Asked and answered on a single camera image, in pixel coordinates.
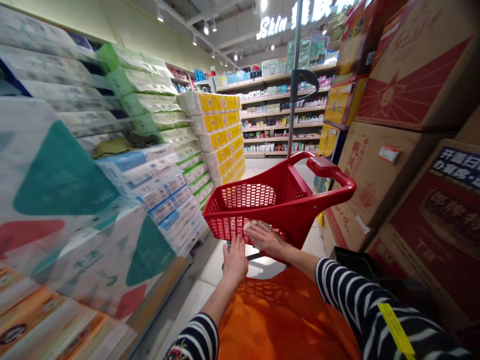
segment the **hand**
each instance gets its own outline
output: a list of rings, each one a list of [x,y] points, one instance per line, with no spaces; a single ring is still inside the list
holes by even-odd
[[[235,289],[247,276],[249,261],[245,257],[245,241],[240,235],[231,242],[230,253],[227,245],[223,245],[223,279]]]
[[[250,239],[257,249],[266,252],[273,258],[284,260],[285,251],[293,248],[292,245],[285,242],[280,235],[263,223],[259,225],[250,223],[245,233],[250,236]]]

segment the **tiled floor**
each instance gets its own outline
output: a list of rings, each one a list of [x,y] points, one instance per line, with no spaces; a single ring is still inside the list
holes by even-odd
[[[243,178],[247,179],[263,173],[270,167],[278,164],[278,162],[281,160],[282,159],[274,158],[247,159],[247,169]],[[312,171],[305,165],[305,161],[303,161],[303,163],[296,164],[295,168],[306,181],[308,186],[313,190],[314,175]],[[213,241],[216,243],[214,244],[213,251],[206,262],[206,265],[200,270],[190,293],[188,294],[178,313],[178,316],[173,324],[170,324],[167,335],[165,336],[164,331],[161,338],[159,338],[156,342],[156,346],[154,346],[154,348],[155,350],[159,349],[159,351],[157,353],[150,354],[150,359],[161,360],[163,356],[165,356],[167,349],[170,347],[177,335],[183,330],[189,320],[200,311],[222,278],[222,263],[224,260],[222,246],[226,243],[226,241]],[[325,243],[320,232],[320,227],[316,220],[312,224],[302,250],[319,257],[326,256],[327,254]],[[247,245],[246,255],[255,254],[256,252],[258,252],[258,250]],[[256,279],[269,279],[282,272],[284,269],[285,265],[282,263],[277,262],[269,257],[261,257],[259,259],[250,261],[247,276],[249,278]]]

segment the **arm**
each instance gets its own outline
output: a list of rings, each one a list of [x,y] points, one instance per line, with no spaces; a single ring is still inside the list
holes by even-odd
[[[340,311],[352,328],[364,359],[402,359],[378,304],[390,304],[415,350],[415,358],[470,359],[443,329],[412,307],[403,305],[379,285],[335,260],[318,258],[284,242],[267,226],[250,225],[245,232],[255,247],[282,259],[316,282],[321,296]]]
[[[164,359],[214,360],[219,353],[218,327],[235,290],[247,276],[245,242],[237,236],[230,253],[223,245],[223,277],[200,312],[188,323]]]

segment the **basket pole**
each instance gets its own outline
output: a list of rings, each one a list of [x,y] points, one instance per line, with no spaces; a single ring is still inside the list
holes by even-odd
[[[295,70],[299,67],[299,52],[300,52],[300,31],[302,27],[302,5],[303,0],[297,0],[296,8],[296,29],[295,29],[295,55],[293,56],[293,69],[291,70],[290,82],[290,126],[288,128],[288,153],[286,158],[292,156],[292,139],[294,136],[294,115],[295,102],[299,92],[299,79],[295,74]]]

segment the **orange bag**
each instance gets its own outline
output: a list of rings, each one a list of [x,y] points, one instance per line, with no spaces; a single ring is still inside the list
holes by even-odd
[[[294,267],[268,280],[246,278],[219,328],[219,360],[361,359],[343,315]]]

